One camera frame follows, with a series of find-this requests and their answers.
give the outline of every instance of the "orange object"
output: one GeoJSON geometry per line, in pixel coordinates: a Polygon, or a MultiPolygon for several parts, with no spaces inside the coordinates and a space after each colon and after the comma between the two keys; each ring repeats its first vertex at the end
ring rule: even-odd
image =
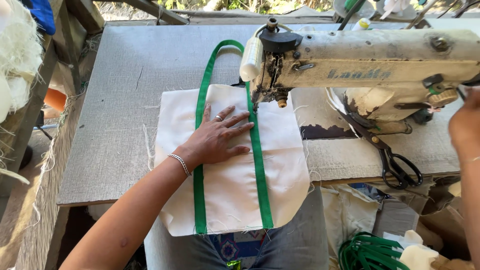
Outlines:
{"type": "Polygon", "coordinates": [[[47,105],[51,106],[52,108],[63,111],[63,107],[65,107],[65,101],[67,100],[67,96],[64,95],[62,92],[59,92],[55,89],[49,88],[47,90],[47,94],[43,99],[47,105]]]}

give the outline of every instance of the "green webbing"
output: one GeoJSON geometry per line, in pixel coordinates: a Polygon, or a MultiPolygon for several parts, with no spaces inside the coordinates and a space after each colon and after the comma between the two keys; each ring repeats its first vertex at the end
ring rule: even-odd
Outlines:
{"type": "MultiPolygon", "coordinates": [[[[212,77],[213,66],[215,64],[216,54],[221,47],[226,45],[233,45],[240,49],[243,53],[243,45],[235,40],[224,40],[220,42],[215,50],[212,52],[205,68],[202,84],[200,85],[200,92],[198,93],[197,111],[195,118],[195,129],[202,123],[202,118],[205,109],[205,99],[207,96],[208,86],[210,85],[210,78],[212,77]]],[[[266,229],[273,228],[272,212],[270,211],[270,202],[268,200],[268,190],[265,178],[264,160],[262,157],[262,147],[260,146],[260,134],[258,131],[257,115],[253,113],[253,104],[250,98],[249,83],[246,82],[248,111],[250,116],[248,120],[255,125],[250,130],[250,138],[252,140],[253,161],[255,163],[255,177],[257,181],[258,204],[260,207],[260,215],[262,217],[262,225],[266,229]]],[[[205,196],[204,196],[204,169],[203,165],[198,166],[193,170],[193,200],[195,204],[195,228],[197,233],[207,233],[207,221],[205,212],[205,196]]]]}
{"type": "Polygon", "coordinates": [[[371,233],[357,233],[352,240],[345,241],[338,250],[341,270],[409,270],[396,260],[401,252],[392,250],[399,247],[396,241],[383,239],[371,233]]]}

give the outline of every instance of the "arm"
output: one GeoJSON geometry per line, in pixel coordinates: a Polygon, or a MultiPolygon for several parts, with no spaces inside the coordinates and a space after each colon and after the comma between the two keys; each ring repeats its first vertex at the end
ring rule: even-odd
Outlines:
{"type": "MultiPolygon", "coordinates": [[[[230,106],[218,115],[225,119],[230,106]]],[[[189,171],[200,164],[212,164],[249,152],[246,146],[227,148],[228,141],[253,127],[247,123],[230,128],[249,116],[249,112],[221,122],[210,121],[209,104],[200,127],[173,154],[181,157],[189,171]]],[[[133,185],[95,223],[63,262],[60,270],[123,269],[152,227],[163,205],[180,187],[187,175],[182,164],[168,157],[133,185]]]]}
{"type": "Polygon", "coordinates": [[[452,117],[448,129],[460,160],[468,248],[475,269],[480,269],[480,87],[469,89],[465,104],[452,117]]]}

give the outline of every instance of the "bundle of green webbing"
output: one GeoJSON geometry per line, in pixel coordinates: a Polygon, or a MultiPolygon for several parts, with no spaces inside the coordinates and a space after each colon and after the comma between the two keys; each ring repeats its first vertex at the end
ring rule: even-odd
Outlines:
{"type": "Polygon", "coordinates": [[[351,240],[345,241],[338,250],[341,270],[409,270],[397,258],[401,252],[392,248],[399,247],[396,241],[387,240],[371,233],[357,233],[351,240]]]}

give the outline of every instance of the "silver chain bracelet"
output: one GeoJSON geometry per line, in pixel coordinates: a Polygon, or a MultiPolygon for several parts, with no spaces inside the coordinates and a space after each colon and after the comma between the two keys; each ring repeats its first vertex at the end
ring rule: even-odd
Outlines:
{"type": "Polygon", "coordinates": [[[188,172],[188,169],[187,169],[187,165],[185,165],[185,162],[183,162],[183,159],[181,159],[181,157],[177,156],[177,155],[174,155],[174,154],[170,154],[168,155],[169,157],[172,157],[172,158],[175,158],[177,159],[178,161],[180,161],[181,165],[183,166],[183,169],[185,170],[185,173],[188,175],[188,176],[191,176],[192,174],[188,172]]]}

